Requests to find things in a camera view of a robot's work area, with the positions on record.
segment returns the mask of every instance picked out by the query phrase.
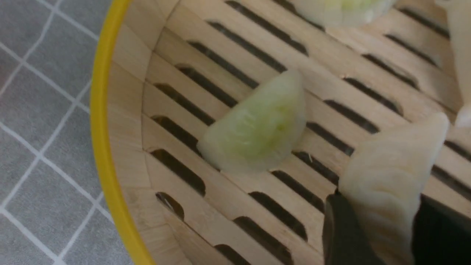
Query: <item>bamboo steamer wall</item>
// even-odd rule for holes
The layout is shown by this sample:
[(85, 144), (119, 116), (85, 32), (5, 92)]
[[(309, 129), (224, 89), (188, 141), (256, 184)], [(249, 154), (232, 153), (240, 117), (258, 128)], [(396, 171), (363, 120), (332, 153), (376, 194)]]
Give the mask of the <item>bamboo steamer wall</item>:
[[(228, 175), (196, 139), (257, 84), (296, 67), (309, 124), (272, 172)], [(402, 0), (326, 30), (286, 0), (134, 0), (108, 80), (109, 141), (157, 264), (322, 264), (323, 201), (369, 134), (461, 106), (444, 11)], [(471, 217), (470, 131), (452, 128), (425, 194)]]

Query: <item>slot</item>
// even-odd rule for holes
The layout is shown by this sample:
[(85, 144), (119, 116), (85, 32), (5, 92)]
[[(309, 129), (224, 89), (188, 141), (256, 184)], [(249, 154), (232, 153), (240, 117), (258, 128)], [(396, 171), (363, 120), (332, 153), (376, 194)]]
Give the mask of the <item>slot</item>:
[(419, 90), (416, 79), (413, 78), (410, 74), (407, 74), (405, 71), (403, 71), (399, 67), (393, 65), (390, 62), (386, 62), (385, 60), (380, 59), (379, 57), (373, 54), (364, 54), (363, 57), (365, 57), (370, 62), (376, 64), (377, 66), (381, 67), (382, 69), (392, 74), (393, 76), (397, 77), (402, 82), (410, 85), (414, 89)]
[(353, 154), (353, 151), (355, 151), (353, 147), (349, 146), (348, 144), (335, 137), (333, 134), (331, 134), (328, 130), (324, 129), (319, 124), (308, 122), (306, 126), (315, 134), (322, 137), (324, 140), (335, 146), (338, 150), (342, 151), (347, 156), (351, 156), (351, 154)]
[(206, 195), (206, 185), (204, 184), (204, 181), (169, 152), (159, 149), (152, 152), (152, 155), (179, 176), (184, 182), (190, 185), (196, 192), (201, 194), (203, 197)]
[(263, 230), (252, 219), (246, 216), (241, 216), (234, 219), (234, 223), (242, 228), (242, 230), (249, 234), (255, 241), (257, 241), (283, 264), (294, 265), (294, 262), (291, 258), (291, 253), (288, 248), (280, 243), (280, 241), (278, 241), (272, 235)]
[(388, 109), (403, 116), (402, 107), (398, 103), (392, 102), (391, 100), (383, 97), (382, 95), (380, 95), (373, 89), (367, 87), (365, 84), (363, 84), (362, 82), (360, 82), (359, 80), (355, 78), (347, 77), (347, 78), (344, 78), (344, 81), (356, 87), (358, 90), (362, 91), (363, 93), (365, 93), (366, 95), (374, 99), (375, 101), (383, 104)]
[(463, 147), (459, 146), (458, 144), (452, 141), (445, 141), (445, 145), (448, 146), (454, 152), (456, 152), (458, 155), (462, 156), (464, 159), (471, 162), (471, 153)]
[(261, 61), (266, 63), (268, 66), (272, 67), (278, 72), (284, 72), (286, 71), (286, 67), (282, 65), (280, 62), (275, 60), (273, 57), (271, 57), (269, 54), (265, 53), (264, 51), (260, 50), (257, 48), (255, 45), (251, 44), (250, 42), (246, 41), (244, 38), (241, 36), (235, 34), (234, 32), (228, 30), (226, 27), (223, 25), (216, 23), (216, 22), (208, 22), (213, 28), (224, 34), (226, 37), (230, 38), (232, 41), (235, 43), (239, 44), (242, 48), (244, 48), (246, 51), (249, 53), (253, 54), (257, 58), (259, 58)]
[(157, 116), (152, 119), (201, 157), (200, 151), (196, 148), (198, 139), (193, 135), (165, 116)]
[(204, 88), (206, 91), (208, 91), (211, 95), (213, 95), (215, 98), (219, 99), (222, 103), (224, 103), (226, 106), (232, 108), (235, 105), (237, 105), (237, 101), (229, 96), (227, 93), (225, 93), (221, 88), (213, 84), (209, 79), (204, 77), (202, 74), (200, 74), (198, 71), (194, 70), (193, 68), (189, 67), (180, 67), (179, 70), (191, 80), (193, 80), (195, 83), (197, 83), (199, 86)]
[(185, 211), (183, 207), (170, 195), (165, 192), (158, 192), (155, 194), (157, 200), (163, 203), (170, 211), (180, 217), (181, 220), (185, 220)]
[(228, 245), (217, 245), (214, 247), (223, 254), (230, 262), (235, 265), (251, 265), (244, 257), (237, 253), (233, 248)]
[(456, 180), (448, 172), (443, 170), (441, 167), (433, 166), (432, 173), (438, 180), (443, 182), (446, 186), (452, 188), (461, 196), (465, 197), (468, 200), (471, 200), (471, 189), (464, 185), (463, 183)]
[(418, 12), (416, 12), (412, 9), (409, 9), (409, 8), (402, 8), (402, 9), (399, 9), (399, 11), (401, 13), (403, 13), (404, 15), (406, 15), (406, 16), (414, 19), (415, 21), (419, 22), (420, 24), (426, 26), (427, 28), (430, 28), (431, 30), (435, 31), (436, 33), (444, 36), (445, 38), (450, 39), (450, 32), (446, 28), (432, 22), (430, 19), (422, 17)]
[(308, 241), (308, 235), (306, 234), (306, 229), (304, 225), (296, 219), (290, 212), (285, 210), (281, 205), (279, 205), (275, 200), (265, 193), (254, 191), (249, 193), (249, 195), (254, 198), (258, 203), (262, 204), (268, 211), (270, 211), (274, 216), (276, 216), (281, 222), (288, 226), (293, 232), (299, 235), (305, 241)]
[(186, 109), (189, 113), (193, 114), (199, 120), (204, 122), (206, 125), (211, 125), (214, 123), (214, 119), (211, 118), (208, 114), (198, 108), (191, 101), (187, 100), (183, 95), (178, 93), (173, 87), (167, 84), (154, 84), (156, 88), (162, 91), (165, 95), (169, 96), (173, 101), (177, 102), (180, 106)]
[(259, 15), (253, 13), (250, 11), (250, 9), (246, 8), (242, 4), (236, 2), (236, 1), (226, 1), (226, 4), (228, 4), (230, 7), (234, 8), (237, 10), (239, 13), (244, 15), (246, 18), (250, 19), (251, 21), (255, 22), (274, 36), (278, 37), (280, 40), (284, 41), (286, 44), (290, 45), (293, 47), (295, 50), (298, 52), (308, 56), (308, 50), (304, 45), (301, 43), (293, 40), (290, 35), (288, 35), (286, 32), (280, 30), (264, 18), (260, 17)]
[(289, 1), (287, 0), (273, 0), (273, 2), (277, 3), (278, 5), (282, 6), (284, 9), (288, 10), (289, 12), (293, 13), (294, 15), (296, 15), (297, 17), (301, 18), (302, 20), (304, 20), (306, 23), (308, 24), (311, 24), (312, 26), (314, 26), (315, 28), (321, 30), (321, 31), (324, 31), (325, 32), (325, 29), (324, 27), (322, 27), (321, 25), (318, 25), (314, 22), (311, 22), (307, 19), (305, 19), (303, 16), (301, 16), (297, 11), (296, 11), (296, 8), (294, 7), (294, 5), (292, 3), (290, 3)]
[(385, 37), (392, 40), (393, 42), (401, 45), (402, 47), (406, 48), (407, 50), (414, 53), (415, 55), (417, 55), (421, 59), (425, 60), (426, 62), (430, 63), (431, 65), (438, 67), (437, 63), (435, 63), (435, 61), (432, 58), (430, 58), (430, 56), (428, 56), (427, 54), (417, 50), (416, 48), (412, 47), (411, 45), (407, 44), (405, 41), (401, 40), (400, 38), (398, 38), (394, 35), (391, 35), (391, 34), (386, 34)]
[(319, 174), (321, 174), (328, 181), (332, 182), (334, 185), (339, 185), (339, 176), (334, 171), (330, 170), (328, 167), (319, 162), (319, 160), (312, 157), (312, 155), (306, 152), (293, 152), (293, 155), (295, 155), (302, 162), (317, 171)]
[(293, 179), (293, 177), (280, 170), (273, 171), (272, 175), (283, 182), (294, 192), (296, 192), (303, 199), (305, 199), (310, 205), (314, 206), (319, 211), (324, 212), (324, 202), (314, 193), (310, 192), (303, 185), (301, 185), (301, 183)]
[[(441, 217), (431, 215), (431, 213), (437, 212)], [(458, 252), (465, 253), (468, 250), (469, 246), (469, 234), (471, 233), (471, 218), (468, 215), (464, 215), (455, 211), (452, 207), (444, 205), (443, 203), (428, 197), (427, 195), (421, 195), (421, 209), (419, 213), (414, 218), (414, 239), (412, 240), (412, 252), (414, 253), (415, 263), (416, 264), (430, 264), (430, 246), (429, 241), (432, 238), (440, 238), (437, 236), (434, 231), (436, 228), (441, 231), (442, 234), (448, 234), (450, 231), (455, 230), (455, 228), (448, 229), (450, 227), (458, 226), (459, 229), (455, 230), (453, 236), (447, 238), (446, 241), (441, 241), (436, 247), (437, 251), (441, 251), (439, 246), (449, 245), (448, 247), (455, 248), (457, 245), (453, 242), (460, 242), (462, 247)], [(468, 242), (463, 244), (460, 240), (463, 235)], [(448, 257), (454, 255), (454, 253), (448, 253), (449, 255), (443, 256), (441, 261), (435, 260), (435, 264), (448, 264)], [(467, 262), (461, 260), (461, 264), (470, 264), (471, 260), (468, 260), (469, 256), (466, 255)]]
[(324, 102), (327, 105), (329, 105), (331, 108), (335, 109), (340, 114), (347, 117), (350, 121), (354, 122), (356, 125), (368, 131), (369, 133), (377, 133), (380, 131), (379, 128), (376, 125), (374, 125), (372, 122), (363, 118), (360, 114), (347, 108), (346, 106), (339, 104), (333, 100), (325, 100)]
[(223, 57), (219, 56), (217, 53), (204, 46), (203, 44), (193, 41), (189, 41), (188, 44), (193, 46), (193, 48), (197, 49), (200, 53), (204, 54), (206, 57), (218, 64), (220, 67), (231, 73), (233, 76), (237, 77), (240, 81), (242, 81), (249, 87), (256, 88), (259, 85), (256, 81), (244, 74), (241, 70), (237, 69), (234, 65), (226, 61)]

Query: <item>white grid pattern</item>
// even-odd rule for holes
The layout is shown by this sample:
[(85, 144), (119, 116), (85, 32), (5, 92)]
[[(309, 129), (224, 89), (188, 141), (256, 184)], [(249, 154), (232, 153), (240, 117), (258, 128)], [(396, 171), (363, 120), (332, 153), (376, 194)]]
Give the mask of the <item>white grid pattern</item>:
[[(11, 192), (5, 197), (3, 202), (1, 202), (0, 205), (0, 214), (4, 215), (12, 224), (14, 224), (32, 243), (34, 243), (39, 249), (41, 249), (48, 257), (50, 257), (54, 261), (54, 265), (65, 265), (65, 262), (63, 261), (63, 258), (69, 251), (69, 249), (72, 247), (72, 245), (75, 243), (77, 238), (79, 237), (80, 233), (83, 231), (85, 228), (86, 224), (92, 217), (93, 213), (98, 210), (101, 212), (108, 220), (110, 220), (112, 223), (114, 223), (111, 215), (100, 205), (101, 200), (103, 200), (103, 193), (101, 192), (100, 195), (98, 196), (97, 199), (94, 199), (88, 192), (86, 192), (77, 182), (75, 182), (70, 176), (68, 176), (62, 169), (60, 169), (57, 165), (55, 165), (53, 162), (48, 160), (47, 158), (44, 157), (44, 153), (46, 150), (49, 148), (49, 146), (52, 144), (52, 142), (56, 139), (56, 137), (59, 135), (60, 131), (64, 127), (65, 123), (67, 122), (68, 118), (71, 116), (72, 112), (75, 110), (76, 107), (79, 107), (86, 111), (87, 113), (90, 113), (90, 109), (83, 105), (81, 103), (81, 99), (84, 96), (84, 94), (89, 90), (90, 83), (89, 81), (87, 85), (82, 89), (82, 91), (77, 95), (77, 97), (71, 96), (69, 93), (67, 93), (64, 89), (62, 89), (59, 85), (57, 85), (54, 81), (52, 81), (50, 78), (48, 78), (46, 75), (41, 73), (38, 69), (27, 63), (27, 59), (29, 56), (35, 51), (35, 49), (42, 43), (47, 31), (49, 30), (49, 27), (51, 25), (52, 18), (54, 16), (60, 16), (61, 18), (65, 19), (68, 21), (70, 24), (74, 25), (77, 27), (79, 30), (81, 30), (83, 33), (86, 35), (90, 36), (94, 40), (98, 40), (98, 36), (94, 34), (92, 31), (75, 21), (74, 19), (70, 18), (68, 15), (64, 14), (62, 11), (59, 10), (59, 5), (63, 2), (63, 0), (57, 1), (55, 5), (51, 5), (47, 3), (44, 0), (36, 0), (37, 2), (41, 3), (45, 7), (47, 7), (51, 13), (43, 27), (43, 30), (41, 32), (40, 37), (38, 40), (31, 46), (31, 48), (26, 52), (26, 54), (23, 57), (18, 56), (15, 52), (13, 52), (11, 49), (6, 47), (3, 43), (0, 42), (0, 49), (6, 51), (11, 57), (16, 59), (19, 64), (15, 68), (15, 70), (12, 72), (10, 77), (6, 80), (5, 84), (3, 87), (0, 88), (0, 97), (2, 96), (3, 92), (8, 88), (8, 86), (11, 84), (13, 79), (16, 77), (16, 74), (20, 71), (22, 67), (27, 68), (34, 74), (36, 74), (39, 78), (44, 80), (47, 84), (49, 84), (51, 87), (53, 87), (55, 90), (57, 90), (60, 94), (62, 94), (64, 97), (66, 97), (68, 100), (72, 102), (72, 105), (69, 107), (68, 111), (66, 114), (63, 116), (61, 119), (59, 125), (57, 128), (54, 130), (48, 141), (44, 144), (44, 146), (40, 149), (37, 150), (35, 149), (28, 141), (26, 141), (24, 138), (22, 138), (18, 133), (15, 131), (11, 130), (7, 126), (5, 126), (2, 122), (0, 122), (0, 129), (4, 130), (7, 134), (11, 135), (13, 138), (15, 138), (17, 141), (22, 143), (28, 150), (30, 150), (34, 155), (35, 159), (33, 162), (30, 164), (28, 169), (25, 171), (23, 176), (20, 178), (20, 180), (16, 183), (14, 188), (11, 190)], [(90, 208), (88, 214), (86, 217), (83, 219), (82, 223), (80, 226), (77, 228), (67, 245), (64, 247), (64, 249), (60, 252), (59, 255), (54, 254), (53, 251), (51, 251), (48, 247), (46, 247), (37, 237), (35, 237), (26, 227), (24, 227), (20, 221), (18, 221), (11, 213), (9, 213), (6, 210), (6, 205), (10, 200), (13, 198), (13, 196), (16, 194), (20, 186), (25, 182), (25, 180), (28, 178), (30, 175), (31, 171), (36, 167), (36, 165), (40, 162), (44, 162), (45, 164), (49, 165), (53, 170), (55, 170), (57, 173), (59, 173), (66, 181), (68, 181), (74, 188), (78, 190), (79, 193), (81, 193), (83, 196), (85, 196), (90, 202), (92, 202), (92, 207)]]

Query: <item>yellow rim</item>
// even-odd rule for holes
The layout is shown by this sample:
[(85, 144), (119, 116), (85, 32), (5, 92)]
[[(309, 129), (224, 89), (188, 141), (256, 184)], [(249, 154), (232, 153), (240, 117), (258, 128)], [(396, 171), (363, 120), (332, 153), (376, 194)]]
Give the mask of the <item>yellow rim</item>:
[(124, 246), (137, 265), (155, 265), (142, 241), (116, 178), (113, 158), (111, 155), (108, 121), (107, 121), (107, 90), (108, 73), (113, 57), (116, 36), (131, 0), (114, 0), (106, 16), (105, 23), (98, 41), (95, 64), (93, 67), (92, 90), (90, 97), (91, 135), (95, 162), (100, 177), (103, 193), (113, 216)]

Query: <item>white dumpling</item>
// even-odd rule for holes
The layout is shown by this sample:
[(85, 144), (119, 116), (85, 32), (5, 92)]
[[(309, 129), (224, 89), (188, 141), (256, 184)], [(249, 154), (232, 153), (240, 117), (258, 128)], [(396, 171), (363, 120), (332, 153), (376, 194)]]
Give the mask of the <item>white dumpling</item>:
[(455, 68), (463, 99), (456, 117), (456, 127), (471, 127), (471, 1), (436, 0), (447, 11)]
[(414, 264), (413, 221), (448, 128), (447, 116), (437, 113), (372, 135), (355, 150), (340, 178), (339, 191), (387, 265)]
[(321, 26), (361, 26), (385, 14), (396, 0), (292, 0), (296, 11)]
[(306, 127), (302, 75), (288, 70), (255, 89), (212, 124), (197, 147), (227, 173), (273, 169), (291, 154)]

